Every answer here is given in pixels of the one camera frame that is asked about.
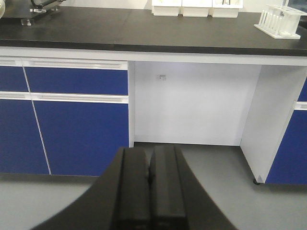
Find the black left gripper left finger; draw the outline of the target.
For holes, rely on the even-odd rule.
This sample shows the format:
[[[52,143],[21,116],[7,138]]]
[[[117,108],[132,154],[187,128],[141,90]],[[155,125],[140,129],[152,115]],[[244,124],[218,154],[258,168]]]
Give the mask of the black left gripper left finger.
[[[146,154],[120,148],[105,172],[78,199],[36,230],[148,230],[150,192]]]

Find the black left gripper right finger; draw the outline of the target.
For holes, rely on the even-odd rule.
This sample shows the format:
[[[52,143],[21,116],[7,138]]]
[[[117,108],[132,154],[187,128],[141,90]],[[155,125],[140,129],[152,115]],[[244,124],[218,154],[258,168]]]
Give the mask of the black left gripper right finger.
[[[153,230],[234,230],[177,146],[156,146],[150,161]]]

